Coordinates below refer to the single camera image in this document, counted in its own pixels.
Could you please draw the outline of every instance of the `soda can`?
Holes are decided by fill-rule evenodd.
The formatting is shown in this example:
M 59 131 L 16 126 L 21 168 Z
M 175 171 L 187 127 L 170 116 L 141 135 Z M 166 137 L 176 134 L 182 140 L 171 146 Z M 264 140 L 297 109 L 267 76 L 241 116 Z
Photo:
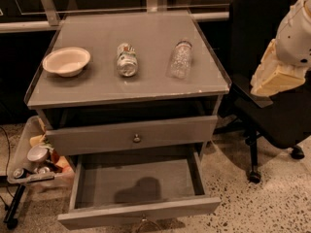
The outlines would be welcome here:
M 46 174 L 50 171 L 51 171 L 51 169 L 49 167 L 44 166 L 44 167 L 41 167 L 38 169 L 38 174 Z
M 132 77 L 138 71 L 136 52 L 129 43 L 122 43 L 118 46 L 117 70 L 123 77 Z
M 23 179 L 27 177 L 27 170 L 24 168 L 17 168 L 15 169 L 15 171 L 13 172 L 13 177 L 15 179 Z

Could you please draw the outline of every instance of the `cable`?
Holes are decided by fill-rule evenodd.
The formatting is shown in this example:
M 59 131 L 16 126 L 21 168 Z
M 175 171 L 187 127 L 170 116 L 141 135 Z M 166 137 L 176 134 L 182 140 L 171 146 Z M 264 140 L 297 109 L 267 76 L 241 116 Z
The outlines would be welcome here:
M 10 162 L 10 159 L 11 159 L 11 145 L 10 145 L 10 140 L 9 140 L 9 136 L 7 134 L 7 131 L 0 126 L 0 129 L 3 131 L 3 133 L 5 134 L 6 136 L 6 139 L 7 139 L 7 143 L 8 143 L 8 161 L 7 161 L 7 164 L 6 164 L 6 176 L 8 176 L 8 167 L 9 167 L 9 162 Z M 7 191 L 8 193 L 11 195 L 11 197 L 14 197 L 12 195 L 12 193 L 10 192 L 8 186 L 7 186 Z
M 0 199 L 2 200 L 3 204 L 4 204 L 4 210 L 8 211 L 9 210 L 9 206 L 8 204 L 4 201 L 3 197 L 0 195 Z

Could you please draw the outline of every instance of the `speckled floor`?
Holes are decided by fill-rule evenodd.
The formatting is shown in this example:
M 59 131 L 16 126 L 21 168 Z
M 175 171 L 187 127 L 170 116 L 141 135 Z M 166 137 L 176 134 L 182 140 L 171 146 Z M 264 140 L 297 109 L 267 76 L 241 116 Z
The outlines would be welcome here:
M 11 147 L 17 145 L 22 125 L 3 125 Z M 293 160 L 290 150 L 278 150 L 263 138 L 259 139 L 261 183 L 247 181 L 249 149 L 241 132 L 214 136 L 213 143 L 203 152 L 202 168 L 211 196 L 219 196 L 221 205 L 211 215 L 189 216 L 157 223 L 167 233 L 279 232 L 311 233 L 311 139 L 300 145 L 305 158 Z M 7 144 L 0 132 L 0 171 L 7 161 Z M 11 196 L 6 188 L 0 194 L 7 203 Z M 55 188 L 44 192 L 27 189 L 18 209 L 18 225 L 12 232 L 69 232 L 56 219 L 67 212 L 70 189 Z M 0 217 L 4 218 L 0 201 Z M 72 232 L 131 232 L 133 225 L 91 228 Z M 7 232 L 0 223 L 0 232 Z

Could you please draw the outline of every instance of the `drawer knob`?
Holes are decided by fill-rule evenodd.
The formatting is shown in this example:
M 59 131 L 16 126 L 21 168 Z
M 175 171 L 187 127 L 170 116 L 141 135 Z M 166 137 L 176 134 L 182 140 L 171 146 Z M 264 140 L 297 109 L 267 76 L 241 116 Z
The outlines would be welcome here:
M 142 139 L 140 138 L 140 136 L 138 135 L 138 134 L 135 134 L 135 137 L 134 137 L 134 139 L 133 139 L 133 142 L 135 143 L 135 144 L 138 144 L 138 143 L 140 143 L 142 141 Z

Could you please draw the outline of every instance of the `water bottle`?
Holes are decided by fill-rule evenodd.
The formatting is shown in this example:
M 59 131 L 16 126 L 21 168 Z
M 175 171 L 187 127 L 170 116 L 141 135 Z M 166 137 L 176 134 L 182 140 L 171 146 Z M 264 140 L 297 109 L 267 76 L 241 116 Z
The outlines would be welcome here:
M 170 76 L 186 79 L 190 74 L 192 60 L 192 44 L 188 40 L 181 40 L 175 47 L 171 63 Z

